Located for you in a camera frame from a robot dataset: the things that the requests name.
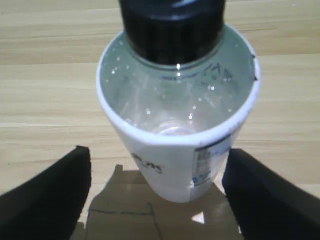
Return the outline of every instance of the clear plastic bottle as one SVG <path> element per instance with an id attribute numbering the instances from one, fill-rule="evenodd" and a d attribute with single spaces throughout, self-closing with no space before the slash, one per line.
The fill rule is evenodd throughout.
<path id="1" fill-rule="evenodd" d="M 249 114 L 258 61 L 224 23 L 225 0 L 119 3 L 124 31 L 100 59 L 100 102 L 151 187 L 187 202 L 209 189 Z"/>
<path id="2" fill-rule="evenodd" d="M 163 12 L 154 7 L 155 2 L 161 2 Z M 101 76 L 107 101 L 128 124 L 156 134 L 187 135 L 222 123 L 241 107 L 255 78 L 254 60 L 238 34 L 223 25 L 224 0 L 121 0 L 120 3 L 126 31 L 109 46 Z M 185 15 L 190 19 L 172 19 L 169 10 L 178 13 L 181 8 L 187 12 L 186 7 L 191 13 Z M 209 7 L 212 10 L 207 17 L 198 22 L 193 19 Z M 168 20 L 152 22 L 156 14 L 159 19 Z M 138 17 L 142 19 L 135 23 L 133 19 Z M 201 24 L 208 26 L 198 29 Z M 172 51 L 183 41 L 182 36 L 170 34 L 172 29 L 189 31 L 186 38 L 198 34 L 198 45 L 187 42 L 185 49 L 166 55 L 164 49 Z M 152 34 L 163 39 L 148 37 Z M 205 50 L 197 56 L 199 49 Z"/>

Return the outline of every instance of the wooden table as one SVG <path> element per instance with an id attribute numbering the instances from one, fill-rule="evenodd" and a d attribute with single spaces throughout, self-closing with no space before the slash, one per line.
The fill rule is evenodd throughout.
<path id="1" fill-rule="evenodd" d="M 258 103 L 235 147 L 320 198 L 320 1 L 229 0 L 225 20 L 252 43 L 263 76 Z M 186 238 L 199 226 L 184 217 L 197 215 L 199 206 L 170 205 L 150 191 L 98 102 L 97 62 L 121 30 L 116 0 L 0 2 L 0 194 L 49 167 L 75 145 L 88 146 L 93 172 L 85 209 L 104 189 L 115 166 L 122 165 L 123 180 L 110 185 L 109 197 L 100 194 L 96 204 L 101 201 L 103 208 L 108 201 L 110 208 L 117 209 L 112 203 L 122 202 L 129 211 L 136 200 L 152 199 L 153 211 L 162 220 L 163 239 L 180 239 L 182 230 Z M 138 183 L 132 182 L 134 176 Z M 118 196 L 110 198 L 110 193 Z M 218 206 L 212 212 L 215 216 L 220 208 L 225 209 L 220 219 L 230 218 L 226 225 L 236 226 L 228 203 L 218 193 L 204 202 L 207 207 Z M 140 207 L 142 212 L 151 211 L 145 202 Z M 190 211 L 184 215 L 186 208 Z M 84 210 L 79 221 L 85 222 L 86 217 Z M 119 223 L 142 226 L 140 232 L 131 228 L 123 232 L 113 224 L 114 231 L 108 234 L 128 239 L 133 233 L 139 238 L 141 233 L 155 239 L 157 228 L 148 227 L 149 218 L 117 216 Z M 89 225 L 102 231 L 103 223 L 115 223 L 114 217 L 108 219 L 102 217 L 100 225 Z M 213 218 L 209 224 L 218 223 Z M 219 232 L 221 239 L 227 232 L 235 234 Z"/>

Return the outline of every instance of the bottle neck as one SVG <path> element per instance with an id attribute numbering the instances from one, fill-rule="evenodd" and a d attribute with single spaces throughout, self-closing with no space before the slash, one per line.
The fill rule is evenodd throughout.
<path id="1" fill-rule="evenodd" d="M 140 63 L 142 63 L 146 67 L 156 69 L 158 71 L 182 71 L 182 70 L 194 68 L 194 67 L 202 64 L 203 62 L 206 62 L 208 59 L 212 58 L 218 52 L 218 50 L 221 47 L 221 45 L 224 41 L 224 38 L 225 38 L 225 26 L 223 26 L 221 32 L 219 33 L 219 40 L 218 40 L 217 44 L 207 55 L 205 55 L 199 59 L 196 59 L 194 61 L 188 62 L 188 63 L 183 63 L 183 64 L 177 63 L 177 64 L 172 64 L 172 65 L 164 65 L 164 64 L 155 63 L 155 62 L 149 61 L 149 60 L 141 57 L 130 47 L 130 44 L 128 43 L 126 32 L 124 32 L 124 34 L 125 34 L 125 40 L 127 41 L 127 44 L 125 44 L 127 51 L 132 55 L 133 58 L 135 58 L 137 61 L 139 61 Z"/>

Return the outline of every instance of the black bottle cap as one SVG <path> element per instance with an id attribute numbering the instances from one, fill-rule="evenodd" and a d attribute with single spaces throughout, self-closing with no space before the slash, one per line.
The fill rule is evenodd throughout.
<path id="1" fill-rule="evenodd" d="M 164 65 L 199 59 L 219 42 L 225 0 L 119 0 L 124 30 L 142 58 Z"/>

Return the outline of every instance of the black foam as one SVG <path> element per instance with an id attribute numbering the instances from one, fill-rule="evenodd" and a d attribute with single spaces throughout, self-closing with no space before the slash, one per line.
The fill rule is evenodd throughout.
<path id="1" fill-rule="evenodd" d="M 0 196 L 0 239 L 68 240 L 90 186 L 90 151 L 77 146 L 48 169 Z"/>

